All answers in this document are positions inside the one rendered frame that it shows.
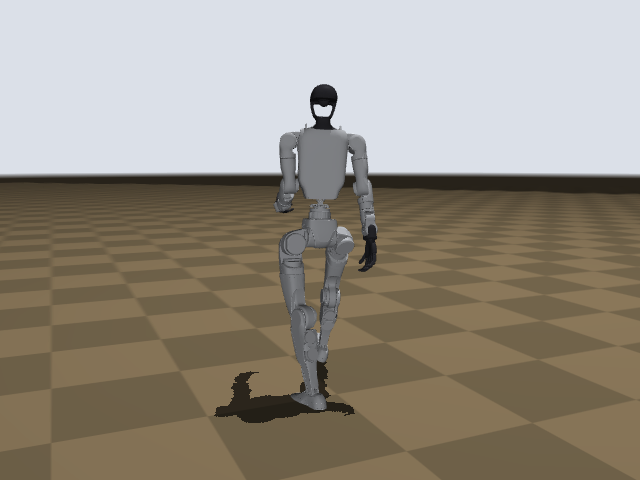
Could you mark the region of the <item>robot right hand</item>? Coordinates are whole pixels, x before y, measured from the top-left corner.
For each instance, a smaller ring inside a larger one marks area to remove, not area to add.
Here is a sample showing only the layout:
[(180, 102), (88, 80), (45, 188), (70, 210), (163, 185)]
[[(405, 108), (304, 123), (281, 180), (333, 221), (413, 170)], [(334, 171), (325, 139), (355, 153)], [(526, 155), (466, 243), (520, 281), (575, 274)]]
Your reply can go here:
[(366, 241), (365, 253), (364, 253), (363, 257), (360, 259), (359, 264), (364, 262), (365, 259), (366, 259), (366, 261), (365, 261), (364, 267), (362, 269), (359, 269), (358, 271), (366, 272), (371, 267), (373, 267), (373, 265), (375, 264), (375, 262), (376, 262), (376, 253), (377, 253), (377, 247), (376, 247), (376, 243), (375, 243), (376, 239), (377, 239), (376, 227), (374, 225), (369, 225), (368, 226), (368, 235), (367, 236), (363, 235), (363, 240)]

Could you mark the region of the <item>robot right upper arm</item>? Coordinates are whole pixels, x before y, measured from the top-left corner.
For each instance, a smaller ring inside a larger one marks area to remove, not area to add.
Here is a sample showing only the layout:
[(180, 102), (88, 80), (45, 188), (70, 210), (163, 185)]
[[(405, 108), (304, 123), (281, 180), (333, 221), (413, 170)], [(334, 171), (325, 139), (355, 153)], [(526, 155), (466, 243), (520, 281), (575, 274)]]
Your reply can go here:
[(356, 181), (353, 182), (353, 191), (356, 196), (368, 195), (368, 160), (366, 142), (361, 135), (346, 133), (348, 137), (348, 151), (351, 157)]

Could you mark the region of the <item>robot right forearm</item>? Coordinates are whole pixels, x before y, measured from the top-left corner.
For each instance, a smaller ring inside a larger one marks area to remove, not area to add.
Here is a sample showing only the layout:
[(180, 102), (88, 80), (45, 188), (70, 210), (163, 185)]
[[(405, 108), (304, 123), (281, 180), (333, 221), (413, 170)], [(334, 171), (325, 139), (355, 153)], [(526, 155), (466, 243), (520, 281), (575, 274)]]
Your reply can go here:
[(361, 224), (362, 224), (361, 231), (364, 236), (368, 235), (369, 225), (374, 225), (376, 227), (376, 234), (378, 231), (378, 228), (375, 224), (372, 184), (369, 180), (368, 180), (368, 191), (369, 191), (368, 195), (362, 195), (360, 198), (357, 199), (358, 205), (360, 208), (360, 218), (361, 218)]

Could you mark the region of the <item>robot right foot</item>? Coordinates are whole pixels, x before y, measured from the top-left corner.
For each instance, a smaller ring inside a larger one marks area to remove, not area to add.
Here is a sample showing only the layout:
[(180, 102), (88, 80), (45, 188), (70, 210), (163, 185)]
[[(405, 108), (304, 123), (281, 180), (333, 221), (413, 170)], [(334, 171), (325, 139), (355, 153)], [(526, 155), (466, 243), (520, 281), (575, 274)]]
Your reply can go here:
[[(317, 336), (318, 336), (318, 342), (319, 342), (320, 333), (317, 333)], [(318, 351), (318, 358), (317, 358), (317, 360), (318, 360), (319, 362), (326, 362), (326, 360), (327, 360), (327, 358), (328, 358), (328, 346), (327, 346), (326, 348), (324, 348), (324, 344), (323, 344), (323, 345), (322, 345), (322, 347), (320, 348), (320, 347), (319, 347), (319, 344), (318, 344), (318, 349), (317, 349), (317, 351)]]

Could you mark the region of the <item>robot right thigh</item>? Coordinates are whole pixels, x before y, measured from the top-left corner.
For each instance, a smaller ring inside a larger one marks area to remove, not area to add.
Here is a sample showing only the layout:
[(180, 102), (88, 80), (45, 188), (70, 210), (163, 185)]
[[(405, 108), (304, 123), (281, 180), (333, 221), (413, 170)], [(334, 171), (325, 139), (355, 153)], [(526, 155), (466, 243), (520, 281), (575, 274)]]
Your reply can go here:
[(320, 303), (334, 308), (337, 300), (341, 276), (348, 260), (348, 253), (354, 248), (351, 233), (345, 227), (337, 228), (337, 242), (334, 247), (326, 247), (324, 287), (320, 293)]

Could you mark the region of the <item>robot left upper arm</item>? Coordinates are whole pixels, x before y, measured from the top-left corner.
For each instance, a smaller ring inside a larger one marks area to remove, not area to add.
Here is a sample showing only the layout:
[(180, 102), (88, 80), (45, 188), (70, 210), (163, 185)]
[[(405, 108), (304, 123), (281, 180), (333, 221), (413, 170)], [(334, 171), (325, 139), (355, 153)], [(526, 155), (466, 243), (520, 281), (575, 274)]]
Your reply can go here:
[(295, 194), (299, 190), (298, 179), (295, 179), (296, 154), (300, 131), (284, 133), (280, 138), (280, 167), (284, 180), (284, 194)]

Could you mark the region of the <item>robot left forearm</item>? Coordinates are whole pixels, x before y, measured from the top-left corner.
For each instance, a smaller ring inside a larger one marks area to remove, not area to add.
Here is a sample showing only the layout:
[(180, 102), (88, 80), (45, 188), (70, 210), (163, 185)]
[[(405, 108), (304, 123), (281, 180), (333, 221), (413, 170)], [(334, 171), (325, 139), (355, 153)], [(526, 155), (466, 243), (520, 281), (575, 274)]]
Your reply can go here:
[(294, 194), (284, 194), (284, 180), (282, 179), (280, 182), (278, 200), (273, 204), (276, 212), (283, 212), (290, 209), (293, 198)]

